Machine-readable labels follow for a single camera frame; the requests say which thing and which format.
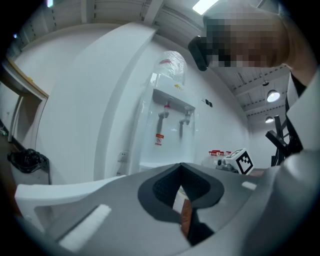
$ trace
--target faucet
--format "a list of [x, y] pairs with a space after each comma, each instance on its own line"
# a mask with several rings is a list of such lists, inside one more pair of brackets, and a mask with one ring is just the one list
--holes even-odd
[[169, 99], [167, 100], [166, 104], [164, 105], [164, 110], [161, 113], [159, 113], [159, 117], [160, 118], [167, 118], [169, 116], [170, 102], [173, 99], [174, 98], [169, 97]]
[[184, 122], [186, 125], [188, 125], [190, 123], [190, 112], [189, 112], [190, 108], [188, 106], [185, 106], [184, 109], [185, 109], [185, 117], [184, 117], [184, 119], [180, 120], [179, 122], [182, 125], [184, 124]]

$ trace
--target ceiling light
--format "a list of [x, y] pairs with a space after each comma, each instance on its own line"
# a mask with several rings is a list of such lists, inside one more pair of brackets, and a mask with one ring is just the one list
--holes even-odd
[[262, 86], [267, 86], [268, 84], [269, 84], [269, 81], [266, 80], [266, 81], [263, 81]]
[[280, 93], [276, 90], [270, 90], [266, 96], [266, 100], [268, 102], [275, 102], [277, 99], [280, 98]]
[[216, 2], [218, 2], [218, 0], [200, 0], [192, 7], [192, 9], [202, 15]]
[[46, 6], [51, 7], [54, 5], [54, 0], [46, 0]]
[[267, 116], [265, 119], [266, 123], [272, 123], [274, 121], [274, 119], [271, 116]]

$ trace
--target red label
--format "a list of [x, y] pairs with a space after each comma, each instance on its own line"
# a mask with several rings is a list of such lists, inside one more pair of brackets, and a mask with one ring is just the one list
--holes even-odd
[[159, 64], [171, 63], [170, 59], [164, 59], [159, 62]]
[[165, 137], [165, 136], [157, 133], [157, 134], [155, 135], [155, 144], [158, 145], [158, 146], [162, 146], [162, 139], [163, 139], [164, 137]]

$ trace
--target warning sticker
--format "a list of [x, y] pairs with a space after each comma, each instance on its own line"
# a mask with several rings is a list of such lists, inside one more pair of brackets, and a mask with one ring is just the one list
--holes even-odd
[[162, 145], [162, 140], [165, 136], [161, 135], [161, 134], [156, 134], [155, 135], [155, 144], [158, 145], [158, 146], [161, 146]]

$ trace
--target white curved wall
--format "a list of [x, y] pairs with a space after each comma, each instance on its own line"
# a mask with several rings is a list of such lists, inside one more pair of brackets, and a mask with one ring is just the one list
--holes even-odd
[[56, 82], [36, 140], [36, 150], [50, 160], [53, 184], [103, 179], [119, 98], [155, 32], [139, 23], [114, 29], [83, 50]]
[[[119, 26], [115, 24], [84, 24], [58, 30], [28, 44], [14, 62], [50, 95], [56, 81], [76, 56], [98, 38], [117, 27]], [[0, 84], [0, 120], [8, 129], [18, 97], [4, 84]], [[13, 136], [28, 148], [33, 130], [32, 116], [37, 109], [32, 102], [24, 100], [22, 103]]]

